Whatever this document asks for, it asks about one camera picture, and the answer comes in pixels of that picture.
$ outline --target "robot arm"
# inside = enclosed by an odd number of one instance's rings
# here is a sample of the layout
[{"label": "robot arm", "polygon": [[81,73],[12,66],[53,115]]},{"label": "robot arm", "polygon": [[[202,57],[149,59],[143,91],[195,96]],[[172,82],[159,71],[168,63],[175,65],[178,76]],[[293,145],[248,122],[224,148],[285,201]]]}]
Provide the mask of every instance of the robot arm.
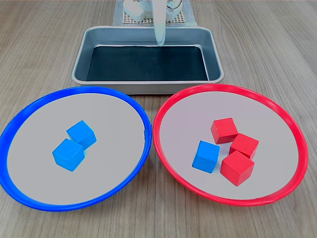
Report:
[{"label": "robot arm", "polygon": [[125,0],[124,12],[136,22],[153,19],[157,44],[165,42],[166,21],[172,21],[182,10],[182,0]]}]

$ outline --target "red cube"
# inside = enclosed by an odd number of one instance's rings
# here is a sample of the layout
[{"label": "red cube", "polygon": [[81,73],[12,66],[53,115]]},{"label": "red cube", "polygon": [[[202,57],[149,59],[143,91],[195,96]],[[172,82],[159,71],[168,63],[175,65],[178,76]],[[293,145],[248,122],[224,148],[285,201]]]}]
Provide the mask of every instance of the red cube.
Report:
[{"label": "red cube", "polygon": [[232,142],[238,134],[232,118],[214,120],[211,132],[216,144]]},{"label": "red cube", "polygon": [[238,151],[234,151],[221,163],[220,173],[234,185],[239,186],[253,171],[254,162]]},{"label": "red cube", "polygon": [[230,146],[229,154],[239,151],[251,160],[256,153],[258,144],[259,141],[239,133]]}]

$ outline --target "red plate rim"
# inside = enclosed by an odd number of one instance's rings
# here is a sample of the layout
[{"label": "red plate rim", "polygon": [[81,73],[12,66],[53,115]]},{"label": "red plate rim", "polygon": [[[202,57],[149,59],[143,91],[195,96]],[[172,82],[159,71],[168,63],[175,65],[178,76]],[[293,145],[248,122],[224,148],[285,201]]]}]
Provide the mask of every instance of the red plate rim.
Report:
[{"label": "red plate rim", "polygon": [[[297,169],[295,171],[295,174],[293,175],[292,179],[284,186],[282,189],[279,191],[272,193],[270,195],[256,198],[256,199],[248,199],[248,200],[236,200],[236,199],[228,199],[228,198],[223,198],[219,196],[212,195],[210,193],[204,192],[197,187],[193,186],[189,182],[187,182],[185,179],[183,179],[169,164],[167,161],[161,144],[160,144],[160,137],[159,137],[159,132],[160,132],[160,126],[162,123],[162,119],[165,116],[166,112],[177,102],[180,100],[191,96],[193,94],[198,94],[198,93],[203,93],[203,92],[211,92],[211,91],[218,91],[218,92],[228,92],[228,93],[235,93],[238,95],[242,95],[248,98],[251,98],[253,100],[256,100],[270,109],[272,109],[274,112],[276,112],[289,126],[291,129],[296,143],[298,147],[298,152],[299,152],[299,161],[297,165]],[[155,149],[158,153],[158,156],[166,169],[172,174],[172,176],[179,181],[181,184],[183,184],[185,187],[193,191],[194,193],[205,197],[207,199],[227,204],[227,205],[233,205],[233,206],[260,206],[260,205],[267,205],[274,203],[287,195],[289,195],[292,191],[295,190],[295,188],[302,182],[304,179],[305,173],[307,171],[308,167],[308,160],[309,160],[309,153],[308,153],[308,147],[307,143],[305,140],[305,137],[299,128],[299,126],[296,124],[294,119],[278,104],[273,102],[271,99],[256,93],[254,91],[251,91],[246,88],[234,86],[234,85],[227,85],[227,84],[207,84],[207,85],[199,85],[199,86],[194,86],[190,87],[187,89],[184,89],[173,96],[171,96],[160,108],[158,111],[154,124],[153,124],[153,141],[154,141],[154,146]]]}]

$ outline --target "blue cube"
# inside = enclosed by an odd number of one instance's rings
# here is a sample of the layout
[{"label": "blue cube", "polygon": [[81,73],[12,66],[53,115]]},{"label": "blue cube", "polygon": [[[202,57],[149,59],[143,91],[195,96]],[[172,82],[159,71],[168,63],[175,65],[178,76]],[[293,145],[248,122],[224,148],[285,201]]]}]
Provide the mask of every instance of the blue cube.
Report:
[{"label": "blue cube", "polygon": [[84,150],[97,141],[94,131],[83,120],[68,129],[67,134],[73,141],[80,144]]},{"label": "blue cube", "polygon": [[217,165],[220,146],[200,141],[195,155],[193,167],[207,173],[212,173]]},{"label": "blue cube", "polygon": [[84,148],[70,139],[63,140],[53,151],[53,156],[57,165],[72,172],[85,158]]}]

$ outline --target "plate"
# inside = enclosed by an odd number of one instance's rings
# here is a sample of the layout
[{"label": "plate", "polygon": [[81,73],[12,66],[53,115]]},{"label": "plate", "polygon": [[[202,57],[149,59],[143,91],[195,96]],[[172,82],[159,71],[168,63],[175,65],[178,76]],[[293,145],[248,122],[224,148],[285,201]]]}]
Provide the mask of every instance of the plate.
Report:
[{"label": "plate", "polygon": [[[83,120],[97,142],[71,172],[53,150]],[[18,202],[45,211],[84,208],[109,198],[139,172],[152,143],[145,111],[131,97],[104,87],[48,94],[23,109],[0,137],[0,183]]]},{"label": "plate", "polygon": [[[199,142],[214,144],[211,125],[223,118],[233,118],[239,133],[259,141],[252,175],[239,186],[220,173],[231,143],[219,144],[213,173],[192,167]],[[281,106],[233,85],[200,85],[173,95],[155,118],[153,138],[162,163],[181,184],[228,205],[266,205],[282,199],[301,183],[309,160],[303,133]]]}]

